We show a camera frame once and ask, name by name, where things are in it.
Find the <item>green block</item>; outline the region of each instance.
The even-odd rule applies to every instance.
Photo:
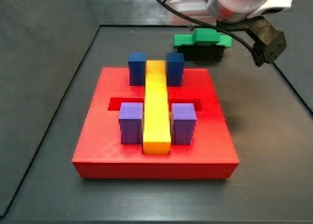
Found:
[[[173,48],[180,45],[192,45],[192,35],[173,35]]]
[[[232,45],[232,38],[229,36],[220,35],[220,42],[217,43],[217,45],[228,48]]]
[[[192,44],[216,45],[220,42],[220,33],[213,29],[196,28],[192,32]]]

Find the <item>blue block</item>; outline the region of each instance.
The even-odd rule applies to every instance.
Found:
[[[181,53],[167,53],[165,56],[165,82],[168,87],[180,87],[184,67]]]
[[[145,63],[147,63],[147,56],[144,52],[129,53],[128,67],[129,67],[129,85],[131,86],[144,86]]]
[[[141,144],[143,103],[124,102],[120,105],[120,143]]]
[[[171,144],[191,144],[196,115],[191,103],[171,106]]]

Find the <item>yellow block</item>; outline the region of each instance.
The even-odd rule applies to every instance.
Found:
[[[169,153],[171,133],[164,61],[147,60],[143,153],[165,155]]]

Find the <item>red base block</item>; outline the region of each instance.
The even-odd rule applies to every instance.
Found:
[[[120,144],[118,108],[143,102],[144,87],[128,85],[128,69],[104,68],[80,133],[72,163],[82,178],[227,178],[238,157],[205,69],[184,69],[181,87],[168,102],[191,102],[196,125],[191,145],[172,145],[169,155],[143,155],[140,145]]]

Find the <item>red block top surface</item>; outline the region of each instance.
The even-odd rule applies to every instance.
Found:
[[[238,164],[207,69],[184,69],[181,87],[167,88],[169,103],[192,102],[197,118],[192,145],[172,145],[169,155],[143,155],[140,145],[120,144],[120,103],[143,102],[144,98],[144,87],[131,87],[128,84],[126,68],[102,69],[73,163]]]

